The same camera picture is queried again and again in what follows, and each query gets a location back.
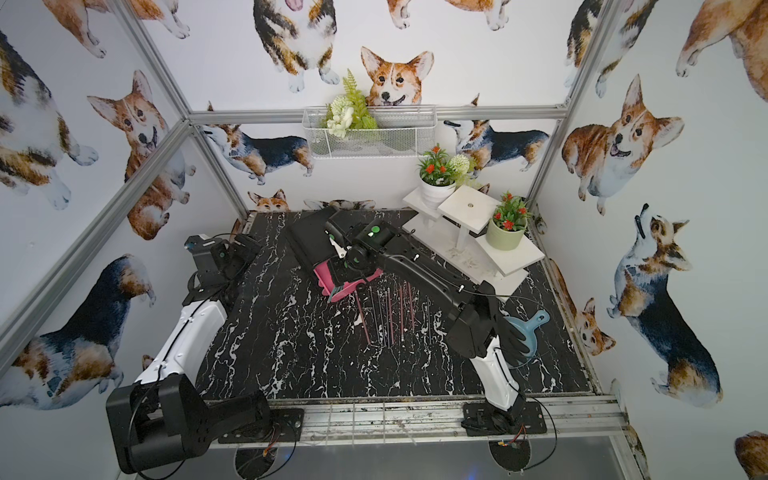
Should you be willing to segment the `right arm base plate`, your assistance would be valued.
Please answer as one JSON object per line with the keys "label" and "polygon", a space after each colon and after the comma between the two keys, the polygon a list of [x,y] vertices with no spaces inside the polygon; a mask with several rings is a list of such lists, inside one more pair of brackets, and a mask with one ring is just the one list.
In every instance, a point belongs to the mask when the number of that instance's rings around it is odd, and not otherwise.
{"label": "right arm base plate", "polygon": [[548,432],[547,415],[536,402],[526,402],[513,413],[502,411],[487,402],[465,403],[462,407],[461,427],[472,436],[515,436]]}

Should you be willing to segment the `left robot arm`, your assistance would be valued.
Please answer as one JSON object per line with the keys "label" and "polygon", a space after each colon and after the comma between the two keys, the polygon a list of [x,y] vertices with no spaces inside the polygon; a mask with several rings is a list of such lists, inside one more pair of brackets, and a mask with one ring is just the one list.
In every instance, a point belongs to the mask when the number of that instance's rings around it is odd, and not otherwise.
{"label": "left robot arm", "polygon": [[207,402],[195,379],[231,310],[229,294],[260,252],[246,234],[192,235],[185,242],[196,270],[187,282],[179,321],[133,384],[114,390],[106,413],[120,470],[147,478],[151,469],[203,455],[238,429],[271,434],[263,393]]}

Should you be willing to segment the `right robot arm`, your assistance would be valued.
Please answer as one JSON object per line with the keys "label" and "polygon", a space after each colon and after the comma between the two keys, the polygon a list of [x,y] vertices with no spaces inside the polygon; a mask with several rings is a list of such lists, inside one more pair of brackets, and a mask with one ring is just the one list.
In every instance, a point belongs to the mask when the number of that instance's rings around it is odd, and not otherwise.
{"label": "right robot arm", "polygon": [[357,223],[352,213],[330,209],[325,233],[339,259],[331,263],[335,280],[368,280],[376,271],[397,275],[427,295],[448,326],[446,343],[471,361],[492,415],[512,421],[525,398],[507,362],[522,360],[530,349],[525,336],[501,314],[494,286],[467,282],[435,262],[405,230],[382,220]]}

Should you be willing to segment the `black drawer cabinet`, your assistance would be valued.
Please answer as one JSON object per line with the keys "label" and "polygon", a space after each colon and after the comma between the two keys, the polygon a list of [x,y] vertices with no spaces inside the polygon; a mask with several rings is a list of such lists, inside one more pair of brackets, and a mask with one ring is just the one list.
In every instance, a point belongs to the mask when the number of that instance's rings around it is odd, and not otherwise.
{"label": "black drawer cabinet", "polygon": [[336,212],[335,207],[309,211],[287,227],[288,244],[308,276],[313,276],[318,265],[337,255],[325,230],[327,220]]}

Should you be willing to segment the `red pencil with eraser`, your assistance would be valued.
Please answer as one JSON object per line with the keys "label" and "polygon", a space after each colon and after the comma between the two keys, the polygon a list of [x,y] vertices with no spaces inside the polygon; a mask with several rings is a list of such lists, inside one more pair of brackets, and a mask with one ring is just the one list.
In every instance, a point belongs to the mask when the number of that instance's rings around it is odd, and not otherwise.
{"label": "red pencil with eraser", "polygon": [[408,318],[409,318],[409,325],[410,325],[410,331],[415,331],[415,311],[414,311],[414,303],[413,303],[413,291],[412,286],[410,283],[406,283],[407,286],[407,302],[408,302]]}

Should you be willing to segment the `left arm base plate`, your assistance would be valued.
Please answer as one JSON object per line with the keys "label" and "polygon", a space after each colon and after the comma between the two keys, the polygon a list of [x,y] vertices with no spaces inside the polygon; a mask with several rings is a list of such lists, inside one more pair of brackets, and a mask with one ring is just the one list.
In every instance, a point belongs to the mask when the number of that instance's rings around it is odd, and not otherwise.
{"label": "left arm base plate", "polygon": [[269,420],[241,427],[221,436],[219,444],[293,443],[301,438],[305,410],[280,408],[270,411]]}

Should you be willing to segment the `pink top drawer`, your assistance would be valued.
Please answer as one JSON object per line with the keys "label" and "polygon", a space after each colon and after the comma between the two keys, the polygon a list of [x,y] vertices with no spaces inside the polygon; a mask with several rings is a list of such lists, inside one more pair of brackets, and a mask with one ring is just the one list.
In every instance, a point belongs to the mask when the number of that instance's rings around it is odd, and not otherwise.
{"label": "pink top drawer", "polygon": [[318,264],[313,270],[318,286],[329,303],[335,303],[353,294],[357,286],[372,282],[383,274],[379,268],[370,274],[362,274],[346,265],[340,258],[331,258]]}

